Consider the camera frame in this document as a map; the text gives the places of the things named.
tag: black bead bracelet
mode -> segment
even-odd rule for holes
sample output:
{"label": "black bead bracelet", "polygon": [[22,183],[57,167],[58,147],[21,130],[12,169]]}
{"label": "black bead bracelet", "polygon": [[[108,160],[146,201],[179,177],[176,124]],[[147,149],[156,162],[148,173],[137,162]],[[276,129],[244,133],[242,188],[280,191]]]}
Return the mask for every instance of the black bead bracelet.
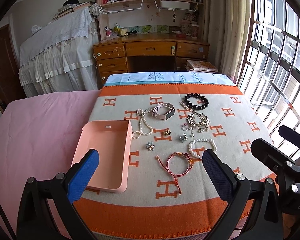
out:
{"label": "black bead bracelet", "polygon": [[[201,99],[203,101],[203,105],[202,106],[194,105],[194,104],[190,103],[189,98]],[[191,93],[191,94],[187,94],[185,96],[185,104],[191,109],[203,110],[203,109],[206,109],[208,107],[209,102],[208,102],[208,100],[205,96],[202,96],[200,94],[198,95],[197,93]]]}

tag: red braided bracelet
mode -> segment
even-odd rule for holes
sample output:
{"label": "red braided bracelet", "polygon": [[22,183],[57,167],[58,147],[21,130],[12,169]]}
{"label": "red braided bracelet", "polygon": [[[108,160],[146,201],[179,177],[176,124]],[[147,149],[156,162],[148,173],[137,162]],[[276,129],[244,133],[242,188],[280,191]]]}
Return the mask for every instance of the red braided bracelet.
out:
{"label": "red braided bracelet", "polygon": [[[182,157],[185,157],[185,158],[188,160],[188,162],[189,162],[189,166],[188,166],[187,170],[186,170],[184,173],[182,173],[182,174],[174,174],[174,173],[169,169],[169,162],[170,162],[171,158],[172,158],[172,157],[175,157],[175,156],[182,156]],[[179,187],[177,177],[182,177],[182,176],[186,175],[186,174],[191,170],[191,168],[192,168],[192,160],[190,159],[190,155],[189,155],[188,153],[173,153],[173,154],[168,158],[167,163],[166,163],[166,166],[163,165],[163,163],[161,162],[161,160],[160,160],[160,158],[159,158],[158,155],[156,156],[156,159],[159,160],[159,162],[160,162],[160,164],[162,165],[162,167],[174,177],[174,180],[175,180],[175,182],[176,182],[176,184],[177,184],[177,187],[178,187],[178,190],[179,190],[179,194],[181,194],[182,191],[181,191],[181,189],[180,189],[180,187]]]}

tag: bolt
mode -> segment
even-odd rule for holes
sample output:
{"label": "bolt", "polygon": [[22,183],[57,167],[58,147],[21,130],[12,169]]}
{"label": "bolt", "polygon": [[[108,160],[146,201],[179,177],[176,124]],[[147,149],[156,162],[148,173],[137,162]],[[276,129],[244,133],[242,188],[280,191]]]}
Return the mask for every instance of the bolt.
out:
{"label": "bolt", "polygon": [[237,178],[238,178],[238,180],[245,180],[246,179],[246,177],[243,174],[241,174],[241,173],[239,173],[237,175]]}
{"label": "bolt", "polygon": [[60,172],[56,175],[56,179],[63,179],[65,177],[65,174]]}
{"label": "bolt", "polygon": [[297,192],[298,192],[298,187],[297,187],[297,185],[295,185],[295,184],[292,184],[292,185],[291,185],[291,189],[292,189],[292,191],[293,191],[294,193],[297,193]]}
{"label": "bolt", "polygon": [[271,179],[271,178],[267,178],[267,182],[268,182],[269,184],[273,184],[273,183],[274,183],[273,179]]}
{"label": "bolt", "polygon": [[34,177],[30,177],[29,179],[27,179],[27,182],[28,182],[28,183],[34,182]]}

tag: white lace cloth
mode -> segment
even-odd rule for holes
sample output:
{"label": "white lace cloth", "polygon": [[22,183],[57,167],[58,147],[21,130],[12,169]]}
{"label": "white lace cloth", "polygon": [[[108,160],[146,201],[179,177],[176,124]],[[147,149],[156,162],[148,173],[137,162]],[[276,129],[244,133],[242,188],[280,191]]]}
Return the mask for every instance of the white lace cloth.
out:
{"label": "white lace cloth", "polygon": [[20,46],[20,66],[24,66],[45,49],[76,37],[88,37],[94,21],[89,8],[69,13],[42,28]]}

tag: orange and white blanket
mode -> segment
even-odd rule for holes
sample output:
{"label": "orange and white blanket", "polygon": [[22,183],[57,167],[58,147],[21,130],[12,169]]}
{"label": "orange and white blanket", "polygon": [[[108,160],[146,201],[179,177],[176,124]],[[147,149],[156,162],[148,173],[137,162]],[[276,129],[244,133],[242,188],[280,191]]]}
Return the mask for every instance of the orange and white blanket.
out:
{"label": "orange and white blanket", "polygon": [[[171,103],[175,114],[166,121],[146,114],[154,133],[131,142],[128,187],[124,193],[86,190],[74,203],[79,214],[95,232],[130,239],[162,239],[190,236],[207,232],[217,222],[226,207],[216,192],[199,159],[194,159],[191,171],[178,178],[182,189],[179,195],[175,181],[155,159],[164,162],[173,152],[187,152],[191,141],[182,143],[179,136],[190,113],[179,102],[187,93],[207,97],[209,107],[203,111],[210,119],[210,131],[194,138],[215,140],[217,155],[235,173],[248,179],[262,180],[271,171],[251,155],[253,140],[263,138],[272,143],[269,133],[252,105],[235,86],[212,84],[143,84],[104,87],[90,115],[92,120],[131,120],[134,131],[139,130],[139,108],[153,108],[158,103]],[[163,134],[171,131],[170,136]],[[144,132],[148,128],[143,124]],[[146,143],[153,141],[154,151]],[[112,138],[106,143],[115,144]],[[194,151],[202,155],[211,148],[208,142],[196,143]],[[186,164],[172,162],[171,169],[182,172]],[[242,217],[248,214],[247,205]]]}

